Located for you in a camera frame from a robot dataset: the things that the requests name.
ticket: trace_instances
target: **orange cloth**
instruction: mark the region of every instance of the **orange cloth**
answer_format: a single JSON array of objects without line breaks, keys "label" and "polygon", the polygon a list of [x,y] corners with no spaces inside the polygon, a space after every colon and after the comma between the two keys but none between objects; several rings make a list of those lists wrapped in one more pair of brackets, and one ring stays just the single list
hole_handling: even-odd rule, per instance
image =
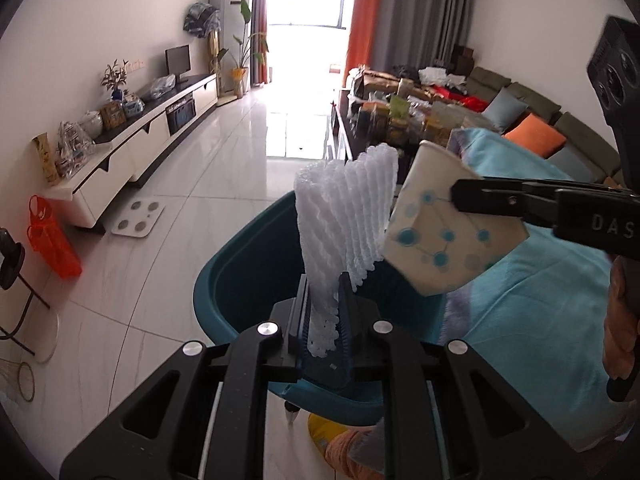
[{"label": "orange cloth", "polygon": [[560,151],[566,142],[563,134],[534,114],[504,137],[542,158],[549,158]]},{"label": "orange cloth", "polygon": [[380,0],[354,0],[342,84],[347,81],[349,70],[369,63],[376,33],[376,23],[378,22],[379,6]]},{"label": "orange cloth", "polygon": [[365,435],[365,431],[354,430],[338,435],[326,447],[324,459],[337,472],[353,480],[384,480],[380,473],[367,469],[348,457],[351,446]]}]

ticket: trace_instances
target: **tv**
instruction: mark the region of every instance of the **tv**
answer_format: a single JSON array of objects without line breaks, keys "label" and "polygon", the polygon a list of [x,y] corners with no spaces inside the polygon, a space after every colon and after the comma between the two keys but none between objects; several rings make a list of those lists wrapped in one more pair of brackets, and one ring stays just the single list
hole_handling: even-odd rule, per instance
[{"label": "tv", "polygon": [[189,56],[189,45],[169,48],[165,51],[166,68],[169,74],[175,74],[175,82],[180,81],[180,76],[191,70],[191,59]]}]

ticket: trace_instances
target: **clear plastic bag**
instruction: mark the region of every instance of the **clear plastic bag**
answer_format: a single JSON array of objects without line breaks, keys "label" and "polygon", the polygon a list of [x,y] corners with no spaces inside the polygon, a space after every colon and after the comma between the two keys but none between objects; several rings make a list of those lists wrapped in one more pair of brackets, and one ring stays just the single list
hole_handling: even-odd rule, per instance
[{"label": "clear plastic bag", "polygon": [[136,92],[140,98],[148,103],[149,101],[155,101],[161,98],[167,92],[173,90],[175,87],[175,74],[169,74],[164,77],[158,77],[151,83],[143,86],[138,92]]},{"label": "clear plastic bag", "polygon": [[74,176],[95,153],[95,143],[78,123],[60,123],[56,168],[62,178]]}]

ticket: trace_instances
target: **pile of items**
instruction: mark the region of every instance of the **pile of items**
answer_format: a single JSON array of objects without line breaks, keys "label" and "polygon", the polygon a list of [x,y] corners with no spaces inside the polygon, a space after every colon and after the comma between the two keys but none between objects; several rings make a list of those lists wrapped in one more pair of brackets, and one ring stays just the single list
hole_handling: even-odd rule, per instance
[{"label": "pile of items", "polygon": [[418,82],[366,68],[352,71],[351,76],[354,134],[371,146],[386,142],[401,150],[401,156],[412,158],[422,140],[446,147],[454,128],[495,130],[478,111],[443,97],[442,89],[433,86],[434,82],[458,87],[463,83],[464,77],[447,75],[444,69],[422,70]]}]

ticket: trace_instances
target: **white foam mesh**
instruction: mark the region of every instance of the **white foam mesh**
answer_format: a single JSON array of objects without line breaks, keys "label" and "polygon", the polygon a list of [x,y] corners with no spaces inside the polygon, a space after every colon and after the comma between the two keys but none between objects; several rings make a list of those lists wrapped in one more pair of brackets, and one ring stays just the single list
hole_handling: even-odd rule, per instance
[{"label": "white foam mesh", "polygon": [[382,260],[384,231],[398,177],[398,152],[372,146],[356,161],[325,160],[296,175],[300,247],[309,283],[308,349],[325,357],[338,338],[338,277],[353,288]]}]

